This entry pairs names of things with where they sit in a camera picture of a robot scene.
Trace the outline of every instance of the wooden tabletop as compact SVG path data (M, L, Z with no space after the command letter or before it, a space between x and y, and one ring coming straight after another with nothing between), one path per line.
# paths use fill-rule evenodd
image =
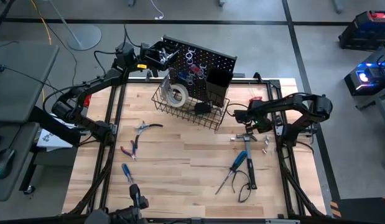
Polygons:
M284 96L297 92L293 78L281 78L280 81ZM236 156L244 150L243 141L230 141L235 134L244 133L243 124L238 124L235 118L226 114L219 130L214 131L158 111L151 100L157 87L158 84L153 83L127 84L106 202L110 211L132 205L129 196L130 184L121 168L121 164L126 163L141 194L149 201L149 208L142 211L143 217L276 218L280 213L286 215L273 131L255 134L258 142L251 143L257 190L252 190L249 199L245 203L238 203L238 192L247 182L246 177L241 174L236 176L234 182L237 193L234 194L232 191L230 178L219 194L215 195L229 172L228 168ZM89 118L104 120L109 93L110 88L107 88L93 95L87 114ZM253 95L268 100L266 87L253 84L231 85L227 97L231 103L247 105ZM229 110L236 108L237 106L230 106ZM287 112L290 123L298 117L299 112ZM134 127L141 125L142 121L147 124L163 124L164 127L150 128L141 134L137 150L138 161L134 162L121 152L120 146L131 149L130 140L136 137ZM265 136L270 138L267 154L261 151ZM89 189L98 146L98 143L91 143L79 148L63 212L73 209ZM311 150L297 145L294 147L294 154L301 187L317 208L325 213ZM246 161L239 169L247 173ZM291 196L295 205L293 190ZM99 201L100 193L97 194L96 205Z

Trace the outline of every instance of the black wire basket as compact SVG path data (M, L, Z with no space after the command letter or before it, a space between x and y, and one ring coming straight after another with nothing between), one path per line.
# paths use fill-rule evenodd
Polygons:
M212 111L210 113L196 115L194 111L195 104L201 103L202 101L189 96L183 106L176 108L169 105L168 102L161 96L160 86L163 84L163 82L166 82L168 80L169 77L166 76L163 79L162 83L159 85L158 89L156 89L154 96L152 97L152 101L155 102L156 109L166 113L170 113L171 115L176 116L178 118L186 119L187 121L191 121L192 123L197 123L200 126L204 126L217 131L221 123L223 122L224 115L226 113L225 110L230 100L227 98L223 98L224 106L222 108L212 106ZM208 96L210 96L210 98L217 97L214 93L210 92L208 92ZM180 100L181 94L178 92L174 92L174 98L176 100Z

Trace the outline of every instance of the blue-handled screwdriver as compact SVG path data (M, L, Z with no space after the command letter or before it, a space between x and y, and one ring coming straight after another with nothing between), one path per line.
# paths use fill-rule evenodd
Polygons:
M225 180L223 181L223 183L220 185L220 187L218 188L218 190L216 191L216 194L218 194L218 192L220 191L220 189L223 187L223 185L225 184L225 182L228 180L228 178L230 177L230 175L234 172L236 172L237 168L242 164L242 162L245 160L245 158L248 156L248 154L246 153L246 151L242 151L241 153L239 153L239 155L237 156L237 158L235 159L234 161L234 164L232 164L232 166L230 167L230 172L229 174L227 175L227 177L225 177Z
M126 164L122 164L122 170L124 172L124 175L126 175L126 177L128 178L128 182L133 184L130 170Z

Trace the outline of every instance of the concrete floor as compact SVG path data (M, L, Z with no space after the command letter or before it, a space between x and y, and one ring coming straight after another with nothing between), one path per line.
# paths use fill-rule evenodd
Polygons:
M57 18L47 1L36 2L43 16ZM148 0L137 0L132 9L127 7L125 0L53 2L67 19L153 20L158 16ZM336 14L331 0L288 0L294 21L350 22L363 11L385 10L385 0L341 2L345 11ZM165 13L165 19L173 20L286 21L281 0L228 0L224 8L215 3L206 0L161 0L157 1L157 6ZM29 1L16 1L8 17L36 18L37 14ZM63 25L50 26L62 40L69 38ZM81 25L71 25L73 29L78 26ZM103 33L101 42L91 50L73 51L78 60L75 83L102 73L94 60L94 50L112 51L123 40L121 24L97 26ZM344 28L295 26L295 32L312 92L327 94L335 108L331 118L322 123L322 129L341 198L385 197L385 166L382 165L385 161L385 127L374 108L363 112L355 109L354 99L343 83L343 77L370 53L340 49L337 37ZM266 78L295 78L299 91L304 91L288 26L130 24L128 32L135 42L152 44L163 35L168 35L238 56L235 72L243 72L247 77L259 72ZM57 88L69 86L74 61L54 35L52 39L53 44L59 45L61 50L50 74L50 81ZM48 43L45 29L38 23L3 23L0 27L0 41L10 40ZM100 55L100 60L108 68L113 58ZM145 73L133 73L133 76L141 75ZM45 91L46 94L52 92L50 88L45 88ZM314 149L323 196L325 203L328 203L330 194L322 158L316 145ZM0 202L0 220L59 214L70 174L70 168L40 168L34 178L37 187L35 194L25 196L15 189L9 201Z

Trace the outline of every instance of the roll of tape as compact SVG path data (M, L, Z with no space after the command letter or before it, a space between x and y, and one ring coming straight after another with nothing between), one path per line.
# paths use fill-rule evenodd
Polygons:
M188 99L188 90L181 84L174 84L170 86L172 91L167 92L167 103L173 107L181 107ZM178 90L181 94L181 100L176 100L173 95L173 90Z

